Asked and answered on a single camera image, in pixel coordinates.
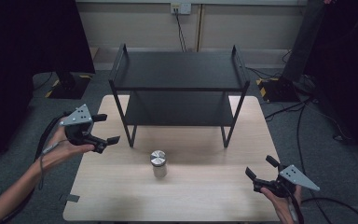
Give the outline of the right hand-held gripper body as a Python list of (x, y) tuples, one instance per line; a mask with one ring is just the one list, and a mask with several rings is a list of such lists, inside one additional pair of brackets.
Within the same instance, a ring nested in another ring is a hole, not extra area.
[(262, 188), (266, 188), (279, 198), (288, 198), (296, 192), (297, 186), (317, 191), (320, 190), (319, 186), (294, 165), (280, 165), (278, 167), (278, 176), (275, 180), (267, 181), (253, 175), (253, 185), (255, 192), (260, 192)]

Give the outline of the black two-tier metal shelf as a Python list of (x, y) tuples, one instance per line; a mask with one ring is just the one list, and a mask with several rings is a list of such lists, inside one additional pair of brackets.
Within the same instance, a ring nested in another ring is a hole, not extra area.
[(139, 126), (212, 126), (229, 145), (250, 79), (239, 48), (131, 51), (121, 45), (109, 84), (129, 144)]

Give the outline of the person's left hand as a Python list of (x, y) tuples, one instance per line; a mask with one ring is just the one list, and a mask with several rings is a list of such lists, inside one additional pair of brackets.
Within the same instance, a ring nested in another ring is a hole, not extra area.
[(76, 146), (71, 144), (65, 135), (64, 128), (59, 125), (56, 132), (48, 141), (48, 146), (42, 150), (38, 159), (39, 168), (47, 172), (58, 164), (94, 149), (93, 145)]

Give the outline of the black stand base with hazard tape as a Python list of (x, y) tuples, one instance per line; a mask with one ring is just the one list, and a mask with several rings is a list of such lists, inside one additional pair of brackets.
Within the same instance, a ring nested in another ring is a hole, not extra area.
[(88, 87), (91, 76), (73, 75), (70, 72), (58, 72), (58, 80), (45, 95), (50, 99), (81, 99)]
[(293, 82), (284, 77), (260, 78), (256, 84), (266, 102), (299, 102)]

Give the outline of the black curtain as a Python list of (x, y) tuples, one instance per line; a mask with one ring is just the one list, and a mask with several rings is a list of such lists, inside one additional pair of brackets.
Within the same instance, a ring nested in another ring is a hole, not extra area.
[(307, 71), (358, 144), (358, 0), (325, 7)]
[(0, 153), (33, 97), (33, 76), (93, 74), (76, 0), (0, 0)]

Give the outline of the dark stand column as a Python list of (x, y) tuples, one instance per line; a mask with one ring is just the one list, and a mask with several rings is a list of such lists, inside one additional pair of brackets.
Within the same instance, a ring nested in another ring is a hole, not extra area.
[(281, 79), (298, 82), (307, 65), (325, 12), (324, 0), (308, 0), (291, 56), (283, 69)]

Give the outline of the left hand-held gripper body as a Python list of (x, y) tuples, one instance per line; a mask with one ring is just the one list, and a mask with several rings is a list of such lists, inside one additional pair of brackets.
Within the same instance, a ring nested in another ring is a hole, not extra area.
[(66, 119), (60, 122), (67, 140), (76, 146), (90, 144), (90, 128), (93, 125), (90, 111), (86, 104), (77, 107)]

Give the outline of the white wall socket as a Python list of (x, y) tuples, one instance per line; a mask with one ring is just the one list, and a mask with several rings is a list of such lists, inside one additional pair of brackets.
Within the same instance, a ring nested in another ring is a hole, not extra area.
[(174, 15), (190, 15), (190, 3), (170, 3), (171, 13)]

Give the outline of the person's right hand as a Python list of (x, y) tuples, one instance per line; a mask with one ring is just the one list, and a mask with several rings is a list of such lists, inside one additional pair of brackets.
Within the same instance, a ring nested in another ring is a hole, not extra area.
[(299, 214), (295, 209), (295, 203), (291, 198), (280, 198), (269, 189), (262, 188), (261, 193), (271, 201), (275, 212), (282, 224), (297, 224)]

